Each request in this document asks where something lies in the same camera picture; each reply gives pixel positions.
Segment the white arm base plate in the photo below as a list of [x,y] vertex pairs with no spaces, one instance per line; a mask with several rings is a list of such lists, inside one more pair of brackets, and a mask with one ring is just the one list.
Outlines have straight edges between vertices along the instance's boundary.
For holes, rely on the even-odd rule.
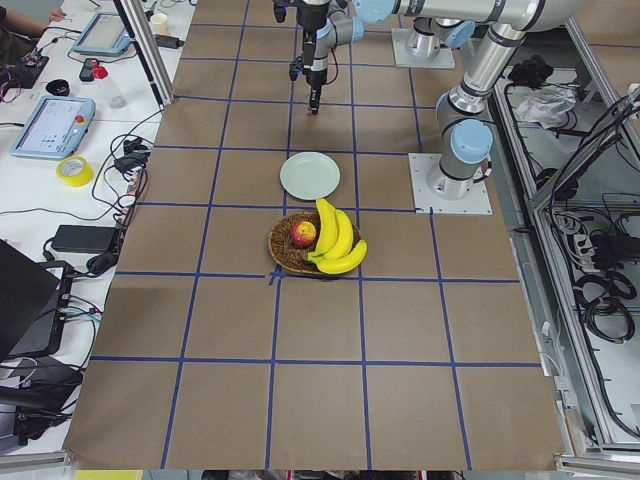
[[477,166],[471,179],[453,180],[441,171],[440,157],[440,154],[408,155],[414,210],[423,214],[491,215],[485,181],[476,182],[484,174],[481,166]]
[[435,35],[425,35],[413,29],[393,29],[392,46],[396,67],[454,69],[452,50]]

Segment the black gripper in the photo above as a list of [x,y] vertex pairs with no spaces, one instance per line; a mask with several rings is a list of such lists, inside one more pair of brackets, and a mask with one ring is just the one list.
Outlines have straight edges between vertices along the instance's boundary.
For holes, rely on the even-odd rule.
[[304,41],[302,54],[289,64],[289,79],[294,82],[303,74],[311,86],[308,111],[312,115],[319,113],[322,86],[327,83],[328,43],[325,40]]

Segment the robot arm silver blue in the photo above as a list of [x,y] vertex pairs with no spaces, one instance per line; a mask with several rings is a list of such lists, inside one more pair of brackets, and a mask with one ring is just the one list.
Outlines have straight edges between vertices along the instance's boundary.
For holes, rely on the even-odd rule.
[[422,17],[430,32],[447,41],[439,20],[459,27],[466,21],[489,26],[460,84],[444,94],[437,106],[443,153],[427,174],[431,191],[459,200],[474,184],[474,175],[493,144],[489,127],[477,116],[486,98],[525,35],[565,23],[581,7],[580,1],[357,1],[357,14],[367,23],[380,23],[393,14]]
[[308,111],[317,115],[322,87],[328,84],[329,53],[335,48],[359,41],[364,36],[364,23],[345,11],[346,1],[286,1],[283,8],[296,9],[296,22],[302,28],[302,53],[289,66],[289,77],[295,81],[305,76],[310,87]]

